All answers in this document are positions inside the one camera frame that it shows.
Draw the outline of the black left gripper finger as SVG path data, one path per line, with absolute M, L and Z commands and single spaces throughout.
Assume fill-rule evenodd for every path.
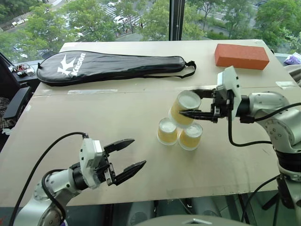
M 118 186 L 128 179 L 132 178 L 146 164 L 146 160 L 130 165 L 122 173 L 115 177 L 115 185 Z
M 130 144 L 132 144 L 134 141 L 135 140 L 132 138 L 119 140 L 119 141 L 116 141 L 109 145 L 104 146 L 104 151 L 106 154 L 110 154 L 114 151 L 120 151 L 120 150 L 126 148 L 127 146 L 129 146 Z

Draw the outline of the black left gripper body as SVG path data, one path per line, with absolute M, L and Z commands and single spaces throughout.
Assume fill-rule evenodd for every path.
M 115 184 L 116 174 L 112 163 L 109 162 L 109 154 L 105 154 L 100 159 L 95 168 L 95 173 L 100 183 L 107 183 L 108 186 Z

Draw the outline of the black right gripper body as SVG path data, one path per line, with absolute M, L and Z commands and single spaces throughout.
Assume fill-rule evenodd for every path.
M 213 114 L 212 122 L 217 123 L 219 118 L 228 117 L 232 111 L 232 90 L 226 91 L 226 96 L 217 89 L 213 90 L 213 101 L 211 103 L 211 113 Z

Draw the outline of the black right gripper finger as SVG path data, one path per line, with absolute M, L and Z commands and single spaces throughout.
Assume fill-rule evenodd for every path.
M 214 116 L 211 112 L 203 112 L 201 110 L 181 110 L 179 114 L 190 119 L 204 121 L 212 121 Z
M 193 93 L 199 96 L 200 99 L 203 98 L 213 98 L 214 90 L 213 89 L 193 89 Z

